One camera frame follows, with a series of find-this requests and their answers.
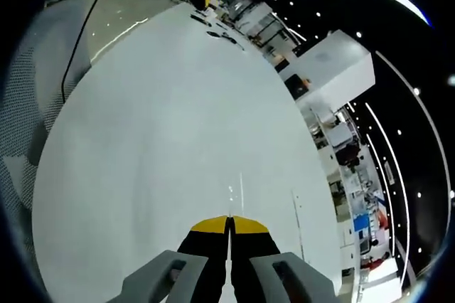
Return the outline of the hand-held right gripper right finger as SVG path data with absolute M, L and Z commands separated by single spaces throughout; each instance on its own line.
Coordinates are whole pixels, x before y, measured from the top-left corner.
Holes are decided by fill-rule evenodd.
M 292 252 L 280 252 L 256 220 L 232 217 L 231 282 L 238 302 L 337 302 L 332 281 Z

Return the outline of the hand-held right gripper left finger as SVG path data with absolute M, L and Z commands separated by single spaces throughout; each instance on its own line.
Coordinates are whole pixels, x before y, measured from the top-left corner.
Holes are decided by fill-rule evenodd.
M 226 279 L 228 217 L 194 225 L 176 251 L 165 250 L 127 276 L 120 302 L 218 302 Z

